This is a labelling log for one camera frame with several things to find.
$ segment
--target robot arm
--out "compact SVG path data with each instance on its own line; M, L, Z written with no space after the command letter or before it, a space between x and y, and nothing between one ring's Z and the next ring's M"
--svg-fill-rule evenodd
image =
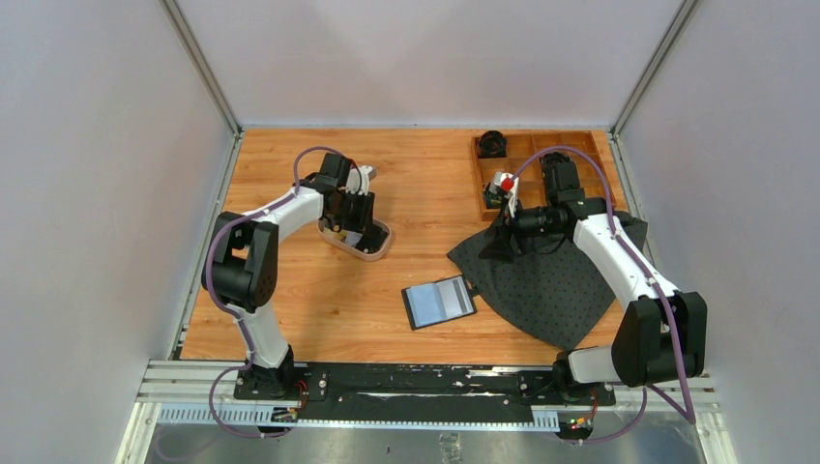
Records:
M373 223L375 195L369 183L375 177L371 166L356 166L351 159L328 153L319 172L300 181L281 199L281 206L264 211L256 209L242 215L222 213L214 227L264 213L234 226L227 240L218 245L213 262L216 293L229 309L245 321L245 342L253 340L251 375L258 385L252 390L278 397L292 385L293 350L279 330L272 297L277 284L278 244L292 233L319 219L334 230L355 232L361 238L353 245L359 251L380 249L387 232ZM248 248L247 258L234 256L234 249ZM205 286L205 274L202 275Z
M553 364L556 385L569 390L598 382L636 387L678 377L668 321L655 284L674 308L686 375L700 375L706 343L706 303L700 295L681 292L647 261L617 218L624 214L614 218L613 233L605 200L586 198L569 158L547 156L542 171L549 206L537 208L525 209L516 200L517 181L507 181L507 188L502 187L510 174L496 176L488 190L496 195L507 190L509 201L487 229L489 241L479 256L512 262L516 255L529 251L525 239L563 235L592 260L625 311L612 345L559 354ZM646 278L642 268L652 277Z

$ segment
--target black cloth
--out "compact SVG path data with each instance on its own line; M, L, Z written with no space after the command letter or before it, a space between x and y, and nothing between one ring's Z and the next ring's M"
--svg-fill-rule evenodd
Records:
M647 223L633 218L624 230L638 248L646 240ZM615 294L592 261L566 241L532 239L535 252L513 263L479 259L487 238L483 231L461 242L447 256L458 266L487 304L501 317L564 350L574 348L615 301Z

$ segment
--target wooden tray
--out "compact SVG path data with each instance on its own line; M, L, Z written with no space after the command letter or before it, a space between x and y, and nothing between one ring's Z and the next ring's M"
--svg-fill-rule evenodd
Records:
M493 220L498 216L498 209L488 209L484 203L483 189L492 181L496 171L514 172L521 164L534 155L538 150L554 146L568 145L590 156L598 166L603 166L601 155L606 152L601 142L593 137L588 130L548 130L544 132L529 132L525 134L506 135L507 157L494 159L479 159L479 138L472 139L473 173L476 184L476 197L479 201L479 212L482 220ZM581 186L586 190L588 197L604 196L603 186L598 174L586 160L578 155L562 152L569 155L578 168L578 177ZM533 161L521 173L518 186L518 198L524 208L546 205L546 194L543 187L541 165Z

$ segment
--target wood grain surface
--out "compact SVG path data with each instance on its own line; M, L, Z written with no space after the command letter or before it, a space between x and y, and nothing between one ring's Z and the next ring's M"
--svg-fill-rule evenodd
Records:
M478 313L411 331L401 289L459 274L447 252L487 227L480 221L470 139L483 130L249 130L225 210L241 213L282 195L294 157L326 145L376 167L375 217L394 231L380 261L367 263L303 227L279 249L274 308L297 361L549 364L560 351L510 325L481 299ZM526 130L505 130L505 133ZM626 205L606 133L594 133L619 205ZM308 155L301 176L318 169ZM621 322L617 304L579 345L608 344ZM245 347L231 318L200 291L182 359L239 360Z

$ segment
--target white wall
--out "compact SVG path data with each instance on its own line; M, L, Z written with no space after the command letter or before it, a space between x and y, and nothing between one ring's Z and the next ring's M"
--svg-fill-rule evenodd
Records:
M247 125L607 125L680 0L181 0Z
M0 462L112 462L228 133L157 1L0 2Z
M625 136L743 463L817 462L820 3L702 2Z

